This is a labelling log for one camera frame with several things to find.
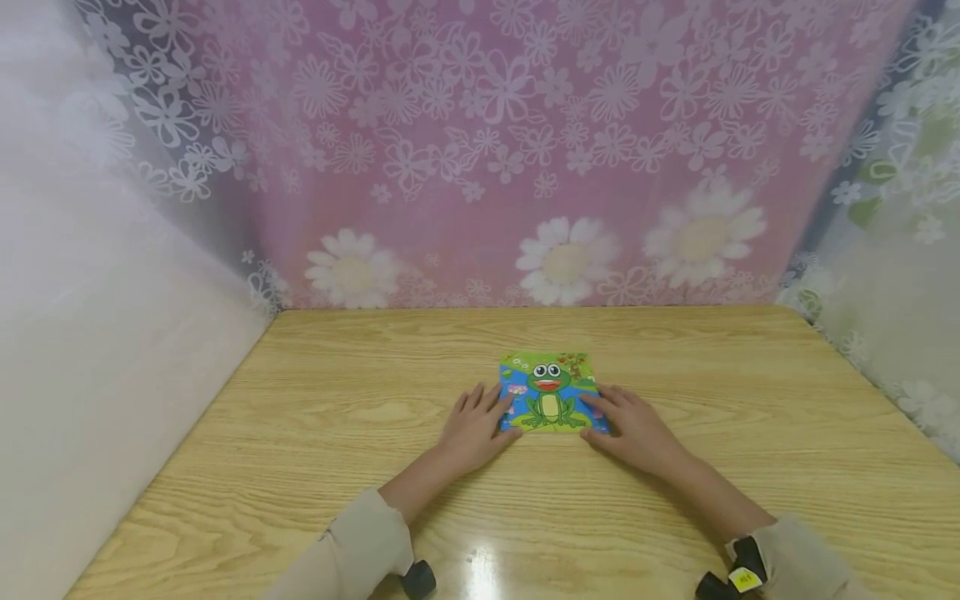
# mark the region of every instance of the black wristband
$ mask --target black wristband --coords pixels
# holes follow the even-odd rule
[[[413,563],[406,575],[400,575],[400,586],[410,600],[425,600],[437,588],[433,569],[426,561]]]

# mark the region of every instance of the right hand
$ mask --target right hand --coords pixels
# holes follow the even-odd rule
[[[627,465],[665,477],[684,468],[692,456],[670,431],[654,407],[619,386],[597,385],[600,397],[583,394],[580,399],[604,415],[619,431],[618,436],[585,428],[580,437]]]

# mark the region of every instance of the green frog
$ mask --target green frog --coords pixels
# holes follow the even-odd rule
[[[574,417],[573,398],[564,400],[560,397],[560,390],[570,385],[570,375],[560,368],[560,365],[536,365],[527,375],[527,386],[538,392],[537,397],[527,398],[527,407],[531,415],[523,424],[531,429],[545,425],[567,425],[569,427],[583,427],[586,421]]]

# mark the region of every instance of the wood grain tabletop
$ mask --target wood grain tabletop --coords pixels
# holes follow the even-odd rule
[[[885,598],[960,598],[960,470],[776,306],[291,311],[70,598],[255,598],[356,494],[434,442],[514,349],[583,351],[770,512]],[[718,540],[577,435],[532,432],[415,526],[436,598],[689,600]],[[376,599],[399,599],[396,580]]]

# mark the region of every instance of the sleeve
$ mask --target sleeve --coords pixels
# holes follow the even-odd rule
[[[364,490],[263,595],[263,600],[367,600],[414,562],[410,531],[376,488]]]
[[[795,516],[752,533],[767,569],[766,600],[878,600],[843,558]],[[727,554],[734,558],[733,544]]]

